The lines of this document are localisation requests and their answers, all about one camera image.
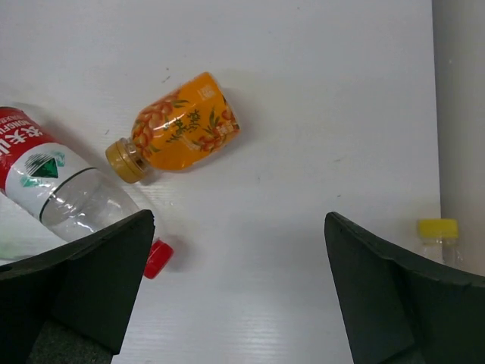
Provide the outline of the red label clear water bottle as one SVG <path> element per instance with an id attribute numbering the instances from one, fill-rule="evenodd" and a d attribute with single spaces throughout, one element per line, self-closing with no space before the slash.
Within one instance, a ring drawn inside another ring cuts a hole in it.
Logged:
<path id="1" fill-rule="evenodd" d="M 1 107 L 1 194 L 70 243 L 154 205 L 55 139 L 24 111 Z"/>

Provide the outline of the yellow cap clear bottle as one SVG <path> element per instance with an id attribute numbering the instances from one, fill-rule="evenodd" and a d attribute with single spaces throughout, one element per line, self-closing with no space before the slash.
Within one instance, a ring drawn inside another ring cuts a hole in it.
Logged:
<path id="1" fill-rule="evenodd" d="M 417 223 L 417 232 L 421 242 L 418 252 L 423 257 L 452 268 L 462 268 L 456 219 L 420 219 Z"/>

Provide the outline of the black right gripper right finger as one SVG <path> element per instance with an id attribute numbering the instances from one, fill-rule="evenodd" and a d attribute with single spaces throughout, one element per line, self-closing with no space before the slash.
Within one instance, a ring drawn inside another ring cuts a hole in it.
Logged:
<path id="1" fill-rule="evenodd" d="M 482 363 L 484 278 L 419 256 L 336 212 L 324 235 L 355 363 Z"/>

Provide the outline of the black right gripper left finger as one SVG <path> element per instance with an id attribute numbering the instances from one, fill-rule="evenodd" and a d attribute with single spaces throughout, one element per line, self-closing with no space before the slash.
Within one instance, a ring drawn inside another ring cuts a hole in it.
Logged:
<path id="1" fill-rule="evenodd" d="M 110 363 L 120 353 L 155 226 L 142 210 L 1 266 L 3 363 Z"/>

